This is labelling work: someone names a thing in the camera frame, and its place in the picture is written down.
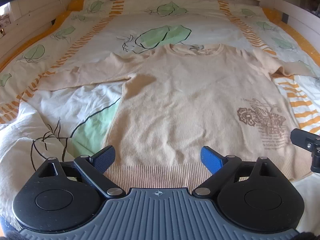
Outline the beige knit sweater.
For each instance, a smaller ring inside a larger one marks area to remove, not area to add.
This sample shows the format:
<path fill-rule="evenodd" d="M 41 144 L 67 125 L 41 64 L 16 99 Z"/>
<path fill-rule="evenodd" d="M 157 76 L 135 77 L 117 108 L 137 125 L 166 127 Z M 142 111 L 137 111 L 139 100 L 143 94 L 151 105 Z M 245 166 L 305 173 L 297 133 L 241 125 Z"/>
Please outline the beige knit sweater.
<path fill-rule="evenodd" d="M 40 89 L 121 81 L 120 105 L 104 137 L 116 149 L 107 177 L 125 189 L 195 188 L 209 177 L 203 146 L 245 161 L 266 156 L 288 179 L 309 173 L 311 158 L 290 141 L 297 124 L 272 82 L 275 73 L 309 70 L 260 49 L 167 44 L 57 72 Z"/>

